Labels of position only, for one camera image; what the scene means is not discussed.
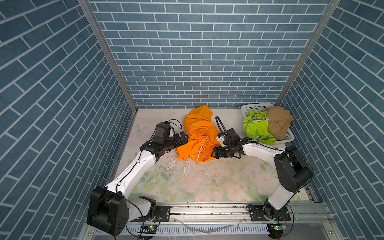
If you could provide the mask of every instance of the black mounting plate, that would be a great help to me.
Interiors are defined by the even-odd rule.
[[[156,206],[156,212],[160,213],[160,222],[169,222],[170,206]],[[142,222],[142,218],[138,217],[131,222]]]
[[[249,215],[251,216],[251,221],[253,222],[259,222],[259,221],[270,221],[268,218],[264,216],[264,205],[253,205],[253,204],[248,204],[247,205],[247,210],[249,211]],[[285,205],[281,209],[281,215],[279,217],[279,220],[281,221],[290,221],[291,216],[289,215],[288,208]]]

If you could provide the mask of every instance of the floral tabletop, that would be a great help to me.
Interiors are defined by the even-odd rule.
[[[140,109],[129,135],[117,174],[134,159],[140,144],[148,141],[156,124],[169,118],[183,121],[189,109]],[[239,109],[212,109],[227,129],[244,137],[243,116]],[[278,185],[273,165],[256,157],[220,158],[207,163],[189,160],[185,165],[175,150],[166,153],[134,187],[129,199],[147,196],[158,202],[264,201]],[[292,200],[309,200],[305,190]]]

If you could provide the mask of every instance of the brick wallpaper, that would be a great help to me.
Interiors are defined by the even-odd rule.
[[[383,12],[342,0],[283,102],[345,239],[383,239]]]
[[[0,239],[78,237],[131,115],[76,0],[0,1]]]
[[[329,0],[91,5],[138,108],[273,103]]]

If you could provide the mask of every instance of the orange clothing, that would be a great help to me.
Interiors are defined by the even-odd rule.
[[[220,143],[216,140],[218,130],[211,122],[212,115],[209,107],[203,105],[193,109],[185,117],[184,128],[189,139],[187,144],[176,148],[178,159],[186,161],[191,157],[195,162],[209,162],[214,159],[211,154],[214,147],[220,146]]]

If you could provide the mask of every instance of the white plastic basket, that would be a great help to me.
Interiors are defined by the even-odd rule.
[[[249,110],[256,110],[256,111],[261,111],[265,108],[270,108],[272,107],[272,103],[254,103],[254,104],[247,104],[244,106],[241,106],[241,112],[243,113],[244,118],[248,117]],[[291,142],[295,139],[295,136],[293,135],[292,131],[290,128],[288,128],[288,131],[285,133],[285,139],[276,141],[276,144],[279,143],[285,143],[285,142]]]

